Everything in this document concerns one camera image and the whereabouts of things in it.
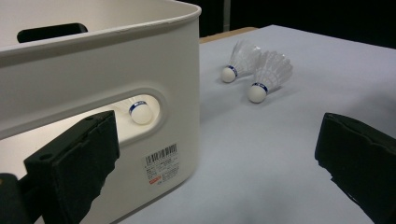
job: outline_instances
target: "barcode label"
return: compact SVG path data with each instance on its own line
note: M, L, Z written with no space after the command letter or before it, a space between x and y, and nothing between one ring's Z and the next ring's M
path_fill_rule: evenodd
M163 148L142 158L142 163L151 186L159 186L178 173L177 144Z
M166 157L171 157L172 155L177 153L177 145L173 144L170 147L164 148L158 152L155 152L146 157L146 166L152 165L152 163L156 161L160 161Z

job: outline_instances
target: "white tabletop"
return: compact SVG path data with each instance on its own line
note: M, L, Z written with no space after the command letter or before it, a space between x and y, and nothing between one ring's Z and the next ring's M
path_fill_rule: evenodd
M219 73L237 40L277 50L291 79L259 105L251 77ZM396 136L396 50L279 26L202 44L201 160L194 175L121 223L373 223L314 158L325 112Z

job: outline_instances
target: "blue stripe on shuttlecock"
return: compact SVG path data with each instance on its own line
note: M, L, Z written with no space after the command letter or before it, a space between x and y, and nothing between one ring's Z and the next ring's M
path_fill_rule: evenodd
M268 89L266 86L264 86L264 84L260 83L260 82L255 82L253 83L253 85L251 86L260 86L261 88L263 88L265 90L265 92L268 92Z
M132 111L134 111L135 108L137 108L140 105L146 105L147 103L145 101L138 101L134 104L131 105L131 107L129 108L129 114L132 113Z
M235 77L238 77L238 72L236 71L236 69L233 66L228 65L227 67L231 68L231 70L233 70L233 73L235 74Z

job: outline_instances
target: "shuttlecock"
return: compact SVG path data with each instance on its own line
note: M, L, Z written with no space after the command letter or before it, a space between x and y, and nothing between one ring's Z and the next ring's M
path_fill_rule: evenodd
M229 64L221 72L223 82L233 82L237 77L253 74L261 54L261 49L249 41L238 41L233 47Z
M144 100L143 96L135 96L113 104L121 113L129 114L132 120L140 125L149 124L153 118L153 112Z
M269 91L286 82L292 74L293 66L285 55L276 51L265 51L260 57L254 74L254 82L247 97L253 103L262 102Z

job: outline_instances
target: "barcode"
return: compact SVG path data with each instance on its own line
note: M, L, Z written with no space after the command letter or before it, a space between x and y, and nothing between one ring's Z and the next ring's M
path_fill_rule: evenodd
M175 153L177 153L177 145L173 144L170 147L166 147L158 152L155 152L149 156L146 157L146 165L150 166L152 163L155 161L164 159L166 157L172 156Z

